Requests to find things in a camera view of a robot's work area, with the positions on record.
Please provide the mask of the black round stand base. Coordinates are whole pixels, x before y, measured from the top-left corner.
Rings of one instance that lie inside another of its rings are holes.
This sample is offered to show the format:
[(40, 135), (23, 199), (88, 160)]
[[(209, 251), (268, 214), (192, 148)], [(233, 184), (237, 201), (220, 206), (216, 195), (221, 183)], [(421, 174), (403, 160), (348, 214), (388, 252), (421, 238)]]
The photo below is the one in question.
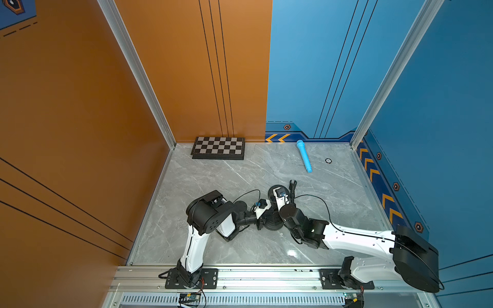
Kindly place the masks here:
[(280, 230), (284, 226), (283, 220), (278, 213), (273, 213), (266, 218), (264, 227), (270, 231)]

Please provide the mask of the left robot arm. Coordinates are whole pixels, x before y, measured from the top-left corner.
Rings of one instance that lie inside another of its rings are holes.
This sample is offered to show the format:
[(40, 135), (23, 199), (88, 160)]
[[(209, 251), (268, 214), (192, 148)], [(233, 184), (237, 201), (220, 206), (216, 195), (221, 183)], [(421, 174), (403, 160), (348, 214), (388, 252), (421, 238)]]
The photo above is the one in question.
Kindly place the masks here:
[(231, 241), (241, 232), (242, 226), (261, 227), (265, 213), (271, 209), (269, 200), (261, 198), (252, 208), (248, 208), (241, 200), (226, 200), (217, 190), (192, 201), (186, 209), (186, 246), (176, 266), (178, 281), (188, 288), (198, 285), (211, 233), (218, 232), (224, 240)]

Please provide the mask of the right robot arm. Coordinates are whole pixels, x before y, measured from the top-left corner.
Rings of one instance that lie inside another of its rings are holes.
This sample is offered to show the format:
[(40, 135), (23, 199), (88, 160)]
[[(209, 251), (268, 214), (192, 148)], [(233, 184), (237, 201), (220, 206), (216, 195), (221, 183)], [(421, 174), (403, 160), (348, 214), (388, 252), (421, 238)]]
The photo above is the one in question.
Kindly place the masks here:
[(365, 254), (343, 261), (339, 276), (349, 288), (372, 281), (403, 281), (429, 293), (444, 287), (439, 279), (438, 250), (408, 227), (371, 231), (311, 219), (286, 196), (276, 198), (276, 207), (296, 242), (314, 249)]

